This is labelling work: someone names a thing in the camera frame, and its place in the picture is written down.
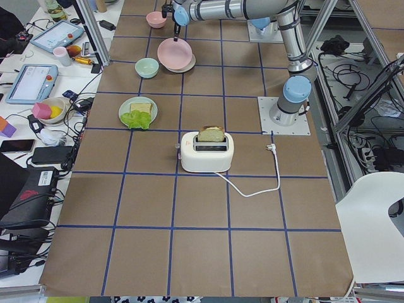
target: lettuce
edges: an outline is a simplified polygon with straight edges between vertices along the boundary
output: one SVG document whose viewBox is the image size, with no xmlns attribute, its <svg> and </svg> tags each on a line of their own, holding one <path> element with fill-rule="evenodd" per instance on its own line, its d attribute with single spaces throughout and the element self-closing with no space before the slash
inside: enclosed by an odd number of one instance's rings
<svg viewBox="0 0 404 303">
<path fill-rule="evenodd" d="M 147 112 L 140 112 L 138 110 L 133 110 L 131 112 L 126 112 L 121 115 L 121 121 L 128 125 L 129 129 L 141 128 L 148 129 L 150 123 L 152 122 L 152 116 Z"/>
</svg>

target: black phone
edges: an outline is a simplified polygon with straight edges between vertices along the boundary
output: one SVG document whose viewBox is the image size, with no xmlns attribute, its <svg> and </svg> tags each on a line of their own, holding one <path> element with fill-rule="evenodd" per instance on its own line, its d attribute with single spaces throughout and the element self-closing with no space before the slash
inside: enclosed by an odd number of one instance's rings
<svg viewBox="0 0 404 303">
<path fill-rule="evenodd" d="M 0 146 L 1 153 L 30 153 L 35 145 L 34 139 L 4 140 Z"/>
</svg>

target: yellow ball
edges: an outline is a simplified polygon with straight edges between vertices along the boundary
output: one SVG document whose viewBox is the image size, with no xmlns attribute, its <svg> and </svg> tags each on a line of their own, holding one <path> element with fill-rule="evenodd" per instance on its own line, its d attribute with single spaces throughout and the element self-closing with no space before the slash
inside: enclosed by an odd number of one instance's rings
<svg viewBox="0 0 404 303">
<path fill-rule="evenodd" d="M 56 118 L 62 112 L 62 109 L 55 105 L 50 106 L 50 109 L 51 109 L 52 113 L 50 114 L 49 119 Z"/>
</svg>

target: white mounting plate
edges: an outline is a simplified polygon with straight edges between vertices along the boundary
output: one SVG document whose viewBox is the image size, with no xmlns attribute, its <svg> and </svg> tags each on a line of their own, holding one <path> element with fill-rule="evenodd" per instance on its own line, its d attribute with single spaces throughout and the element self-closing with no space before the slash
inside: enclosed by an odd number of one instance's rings
<svg viewBox="0 0 404 303">
<path fill-rule="evenodd" d="M 283 43 L 282 35 L 278 29 L 278 22 L 271 22 L 263 33 L 260 33 L 259 30 L 251 24 L 251 21 L 247 21 L 247 27 L 250 42 Z"/>
<path fill-rule="evenodd" d="M 261 119 L 261 130 L 263 134 L 274 135 L 286 134 L 291 136 L 310 136 L 309 123 L 306 115 L 297 117 L 295 124 L 281 126 L 270 118 L 270 109 L 278 102 L 278 97 L 258 97 L 259 118 Z"/>
</svg>

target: blue joint cap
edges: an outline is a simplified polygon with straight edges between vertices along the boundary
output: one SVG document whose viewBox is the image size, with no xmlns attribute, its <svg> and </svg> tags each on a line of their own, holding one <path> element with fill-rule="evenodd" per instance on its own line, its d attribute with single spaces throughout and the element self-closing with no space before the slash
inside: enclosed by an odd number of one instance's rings
<svg viewBox="0 0 404 303">
<path fill-rule="evenodd" d="M 189 24 L 190 19 L 185 8 L 182 6 L 178 7 L 174 12 L 174 19 L 178 25 L 184 27 Z"/>
<path fill-rule="evenodd" d="M 252 19 L 250 21 L 251 21 L 251 24 L 254 25 L 256 28 L 258 28 L 259 30 L 263 30 L 271 23 L 270 17 L 261 18 L 261 19 Z"/>
<path fill-rule="evenodd" d="M 310 80 L 303 76 L 293 76 L 283 86 L 283 95 L 292 103 L 301 103 L 311 93 Z"/>
</svg>

